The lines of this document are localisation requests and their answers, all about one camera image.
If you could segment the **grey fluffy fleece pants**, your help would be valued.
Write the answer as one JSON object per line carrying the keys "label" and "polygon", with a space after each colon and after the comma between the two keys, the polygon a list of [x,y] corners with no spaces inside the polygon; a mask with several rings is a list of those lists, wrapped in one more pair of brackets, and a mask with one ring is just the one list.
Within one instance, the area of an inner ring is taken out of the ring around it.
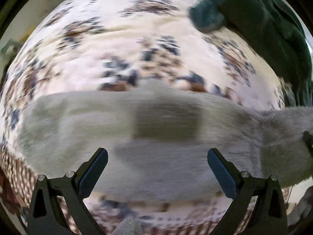
{"label": "grey fluffy fleece pants", "polygon": [[105,148],[97,192],[113,201],[171,203],[221,190],[206,160],[212,148],[252,176],[298,184],[312,175],[304,132],[312,132],[309,107],[257,111],[148,80],[126,92],[41,96],[25,109],[17,139],[27,164],[50,178]]}

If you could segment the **floral fleece bed blanket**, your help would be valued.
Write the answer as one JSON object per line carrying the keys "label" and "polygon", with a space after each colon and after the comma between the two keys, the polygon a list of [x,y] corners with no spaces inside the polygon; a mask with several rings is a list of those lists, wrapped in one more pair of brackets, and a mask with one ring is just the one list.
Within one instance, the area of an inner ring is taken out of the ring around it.
{"label": "floral fleece bed blanket", "polygon": [[127,93],[144,79],[283,109],[286,81],[232,30],[201,33],[200,0],[65,0],[10,60],[1,87],[1,198],[26,222],[37,174],[18,137],[29,103],[70,91]]}

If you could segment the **dark green velvet blanket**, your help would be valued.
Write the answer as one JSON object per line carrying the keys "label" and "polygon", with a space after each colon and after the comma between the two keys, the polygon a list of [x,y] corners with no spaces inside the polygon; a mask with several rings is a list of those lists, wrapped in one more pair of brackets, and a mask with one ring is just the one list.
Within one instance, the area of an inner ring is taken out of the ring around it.
{"label": "dark green velvet blanket", "polygon": [[281,0],[202,0],[189,10],[194,26],[237,30],[291,88],[289,106],[312,106],[312,59],[300,21]]}

